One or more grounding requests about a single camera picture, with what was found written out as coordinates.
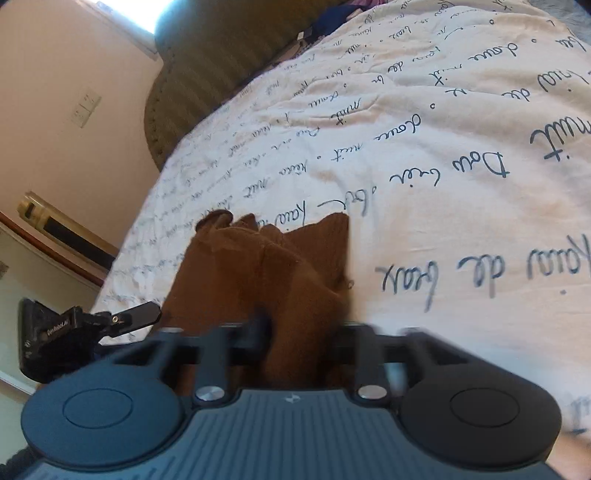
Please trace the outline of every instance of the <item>window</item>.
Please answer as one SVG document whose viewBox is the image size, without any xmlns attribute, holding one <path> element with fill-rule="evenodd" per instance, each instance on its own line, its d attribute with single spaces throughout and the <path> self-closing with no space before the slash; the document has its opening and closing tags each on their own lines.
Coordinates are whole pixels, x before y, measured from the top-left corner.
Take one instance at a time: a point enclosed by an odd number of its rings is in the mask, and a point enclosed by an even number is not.
<svg viewBox="0 0 591 480">
<path fill-rule="evenodd" d="M 135 45 L 156 58 L 156 23 L 173 0 L 76 0 L 123 32 Z"/>
<path fill-rule="evenodd" d="M 114 10 L 154 34 L 158 17 L 172 0 L 87 0 L 102 10 Z"/>
</svg>

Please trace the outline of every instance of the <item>black strap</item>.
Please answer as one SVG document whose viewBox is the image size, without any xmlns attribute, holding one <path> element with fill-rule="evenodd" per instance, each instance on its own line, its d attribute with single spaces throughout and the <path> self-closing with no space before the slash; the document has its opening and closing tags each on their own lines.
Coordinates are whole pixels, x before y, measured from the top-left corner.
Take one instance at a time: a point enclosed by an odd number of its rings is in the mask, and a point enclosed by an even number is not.
<svg viewBox="0 0 591 480">
<path fill-rule="evenodd" d="M 0 465 L 0 480 L 15 480 L 21 473 L 33 466 L 39 457 L 31 447 L 26 447 Z"/>
</svg>

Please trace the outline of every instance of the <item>bed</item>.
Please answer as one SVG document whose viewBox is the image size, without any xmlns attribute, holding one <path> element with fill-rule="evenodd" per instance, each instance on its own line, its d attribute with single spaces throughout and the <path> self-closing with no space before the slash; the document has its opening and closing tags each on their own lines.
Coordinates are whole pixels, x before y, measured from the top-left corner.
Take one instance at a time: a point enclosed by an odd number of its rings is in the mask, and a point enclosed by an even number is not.
<svg viewBox="0 0 591 480">
<path fill-rule="evenodd" d="M 394 0 L 194 128 L 182 98 L 147 112 L 162 173 L 95 310 L 162 303 L 212 209 L 284 231 L 344 211 L 352 319 L 442 335 L 542 385 L 586 434 L 590 49 L 526 1 Z"/>
</svg>

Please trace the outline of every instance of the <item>bright sunlight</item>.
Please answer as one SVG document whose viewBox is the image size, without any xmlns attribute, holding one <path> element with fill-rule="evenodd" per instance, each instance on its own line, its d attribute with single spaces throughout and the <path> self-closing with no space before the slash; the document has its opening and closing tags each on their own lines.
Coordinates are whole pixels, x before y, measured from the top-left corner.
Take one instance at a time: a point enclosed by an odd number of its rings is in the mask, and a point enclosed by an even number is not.
<svg viewBox="0 0 591 480">
<path fill-rule="evenodd" d="M 144 30 L 154 33 L 156 22 L 162 11 L 172 0 L 89 0 L 94 4 L 103 3 L 129 18 Z"/>
</svg>

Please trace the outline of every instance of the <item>textured grip surface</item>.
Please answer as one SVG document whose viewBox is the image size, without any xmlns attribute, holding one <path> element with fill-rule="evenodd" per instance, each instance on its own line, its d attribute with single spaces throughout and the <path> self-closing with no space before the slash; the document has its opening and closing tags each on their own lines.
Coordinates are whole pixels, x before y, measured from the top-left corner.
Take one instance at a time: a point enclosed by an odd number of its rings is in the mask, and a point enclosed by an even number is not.
<svg viewBox="0 0 591 480">
<path fill-rule="evenodd" d="M 558 480 L 546 464 L 475 472 L 414 446 L 392 415 L 341 390 L 245 390 L 233 404 L 197 412 L 165 452 L 114 472 L 39 463 L 31 480 Z"/>
</svg>

